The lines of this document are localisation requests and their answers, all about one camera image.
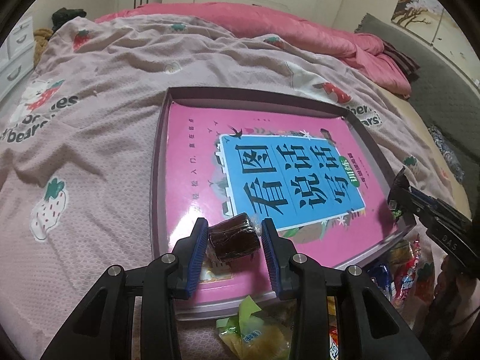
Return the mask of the blue foil snack packet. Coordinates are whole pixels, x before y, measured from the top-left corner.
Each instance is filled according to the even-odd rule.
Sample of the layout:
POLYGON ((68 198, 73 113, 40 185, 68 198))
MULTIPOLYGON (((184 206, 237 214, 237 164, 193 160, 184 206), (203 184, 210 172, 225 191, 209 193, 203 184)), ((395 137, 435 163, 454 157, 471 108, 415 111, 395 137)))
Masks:
POLYGON ((368 276, 385 297, 391 302, 394 296, 395 284, 392 281, 390 268, 381 261, 374 262, 367 270, 368 276))

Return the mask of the grey shallow tray box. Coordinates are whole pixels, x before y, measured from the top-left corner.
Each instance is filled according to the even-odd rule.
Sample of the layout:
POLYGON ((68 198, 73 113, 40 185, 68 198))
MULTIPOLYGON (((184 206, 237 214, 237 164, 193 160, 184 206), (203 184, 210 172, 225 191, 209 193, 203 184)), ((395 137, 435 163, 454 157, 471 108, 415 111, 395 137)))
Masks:
POLYGON ((366 127, 326 102, 240 88, 170 88, 154 141, 151 242, 170 252, 199 218, 270 218, 325 267, 364 266, 413 217, 387 205, 394 172, 366 127))

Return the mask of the dark brown snack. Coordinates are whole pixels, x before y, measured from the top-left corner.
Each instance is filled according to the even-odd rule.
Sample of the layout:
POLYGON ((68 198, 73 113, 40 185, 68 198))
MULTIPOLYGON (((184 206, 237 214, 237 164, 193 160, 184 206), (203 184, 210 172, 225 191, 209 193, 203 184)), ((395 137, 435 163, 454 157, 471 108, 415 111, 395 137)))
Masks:
POLYGON ((256 225, 246 213, 208 228, 207 257, 214 263, 231 263, 260 248, 256 225))

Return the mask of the dark clothes pile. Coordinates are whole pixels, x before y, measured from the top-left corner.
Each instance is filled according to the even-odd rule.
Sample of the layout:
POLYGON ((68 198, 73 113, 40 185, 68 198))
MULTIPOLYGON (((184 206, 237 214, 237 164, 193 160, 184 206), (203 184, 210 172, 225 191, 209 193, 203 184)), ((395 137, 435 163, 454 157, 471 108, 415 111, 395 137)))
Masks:
POLYGON ((52 31, 55 33, 59 30, 64 24, 73 20, 74 18, 80 17, 85 18, 87 12, 83 9, 67 9, 62 7, 54 12, 51 16, 52 20, 52 31))

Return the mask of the tree wall painting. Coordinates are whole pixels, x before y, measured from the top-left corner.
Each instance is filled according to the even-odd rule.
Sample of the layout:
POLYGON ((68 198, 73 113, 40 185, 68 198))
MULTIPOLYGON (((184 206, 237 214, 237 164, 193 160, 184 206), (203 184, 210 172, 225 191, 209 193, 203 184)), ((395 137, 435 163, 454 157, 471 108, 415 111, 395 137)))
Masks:
POLYGON ((391 22, 405 29, 411 24, 432 25, 441 19, 443 12, 438 0, 397 0, 391 22))

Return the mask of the pink Chinese children's book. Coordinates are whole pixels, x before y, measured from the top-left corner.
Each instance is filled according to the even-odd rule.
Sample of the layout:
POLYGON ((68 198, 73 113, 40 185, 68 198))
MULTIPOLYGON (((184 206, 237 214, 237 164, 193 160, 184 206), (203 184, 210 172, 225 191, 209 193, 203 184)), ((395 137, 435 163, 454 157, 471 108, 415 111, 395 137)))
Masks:
POLYGON ((246 213, 326 267, 364 259, 396 227, 387 184, 342 118, 171 105, 166 241, 246 213))

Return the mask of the dark striped pillow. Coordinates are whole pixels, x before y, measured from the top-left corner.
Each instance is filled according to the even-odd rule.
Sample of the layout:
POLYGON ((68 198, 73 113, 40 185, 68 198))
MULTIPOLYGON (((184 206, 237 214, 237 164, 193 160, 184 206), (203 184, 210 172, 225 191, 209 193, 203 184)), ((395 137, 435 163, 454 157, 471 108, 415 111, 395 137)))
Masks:
POLYGON ((397 50, 391 43, 383 41, 383 53, 391 58, 409 82, 419 79, 420 65, 411 57, 397 50))

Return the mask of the green yellow snack packet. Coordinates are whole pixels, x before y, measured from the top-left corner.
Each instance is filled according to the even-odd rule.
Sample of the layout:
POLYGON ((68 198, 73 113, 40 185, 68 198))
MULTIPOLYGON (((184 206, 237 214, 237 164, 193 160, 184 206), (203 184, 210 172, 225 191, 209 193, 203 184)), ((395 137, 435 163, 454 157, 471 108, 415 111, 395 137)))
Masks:
POLYGON ((237 359, 288 359, 291 330, 263 310, 250 296, 237 314, 216 320, 216 332, 237 359))

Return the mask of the pink strawberry print blanket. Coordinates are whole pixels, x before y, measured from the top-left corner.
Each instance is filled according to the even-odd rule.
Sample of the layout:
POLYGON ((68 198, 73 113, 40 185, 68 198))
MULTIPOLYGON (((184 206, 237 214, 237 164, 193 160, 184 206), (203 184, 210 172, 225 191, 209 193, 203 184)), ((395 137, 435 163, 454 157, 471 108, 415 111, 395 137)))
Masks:
POLYGON ((450 194, 391 95, 336 58, 193 16, 75 19, 1 119, 1 325, 25 359, 41 357, 102 269, 151 260, 155 128, 167 91, 180 87, 329 104, 340 89, 393 170, 450 194))

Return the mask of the hot pink quilt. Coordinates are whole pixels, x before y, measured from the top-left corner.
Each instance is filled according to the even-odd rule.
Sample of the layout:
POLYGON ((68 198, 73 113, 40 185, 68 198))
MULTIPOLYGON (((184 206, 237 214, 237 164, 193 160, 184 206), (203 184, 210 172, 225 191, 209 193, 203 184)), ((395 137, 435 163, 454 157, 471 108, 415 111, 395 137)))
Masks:
POLYGON ((383 41, 379 37, 325 27, 268 7, 232 2, 152 2, 106 14, 95 21, 102 23, 116 18, 154 14, 198 17, 227 29, 238 38, 276 35, 293 47, 339 59, 393 94, 407 98, 412 93, 406 75, 385 54, 383 41))

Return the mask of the grey padded headboard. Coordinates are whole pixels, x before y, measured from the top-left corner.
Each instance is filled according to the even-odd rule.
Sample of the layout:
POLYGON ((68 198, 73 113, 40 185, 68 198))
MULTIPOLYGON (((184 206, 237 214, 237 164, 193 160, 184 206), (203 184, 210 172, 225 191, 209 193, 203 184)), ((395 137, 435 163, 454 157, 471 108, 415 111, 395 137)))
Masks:
POLYGON ((405 32, 366 14, 357 33, 370 33, 413 59, 410 104, 426 126, 436 127, 453 149, 465 176, 470 211, 479 209, 479 96, 443 59, 405 32))

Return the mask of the white drawer cabinet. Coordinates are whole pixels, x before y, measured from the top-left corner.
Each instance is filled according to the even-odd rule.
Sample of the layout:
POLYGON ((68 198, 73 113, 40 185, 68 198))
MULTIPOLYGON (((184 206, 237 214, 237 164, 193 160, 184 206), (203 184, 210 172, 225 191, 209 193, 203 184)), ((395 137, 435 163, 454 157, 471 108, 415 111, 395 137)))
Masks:
POLYGON ((35 41, 32 17, 20 20, 1 46, 1 99, 33 69, 35 41))

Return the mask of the red snack packet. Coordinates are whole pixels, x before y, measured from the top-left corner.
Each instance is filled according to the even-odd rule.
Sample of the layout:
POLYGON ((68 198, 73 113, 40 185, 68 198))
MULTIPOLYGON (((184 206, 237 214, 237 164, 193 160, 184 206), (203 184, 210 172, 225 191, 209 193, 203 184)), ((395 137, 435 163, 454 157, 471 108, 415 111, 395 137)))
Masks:
POLYGON ((421 253, 419 236, 411 241, 402 240, 390 251, 389 261, 395 289, 391 302, 397 311, 402 310, 413 288, 421 253))

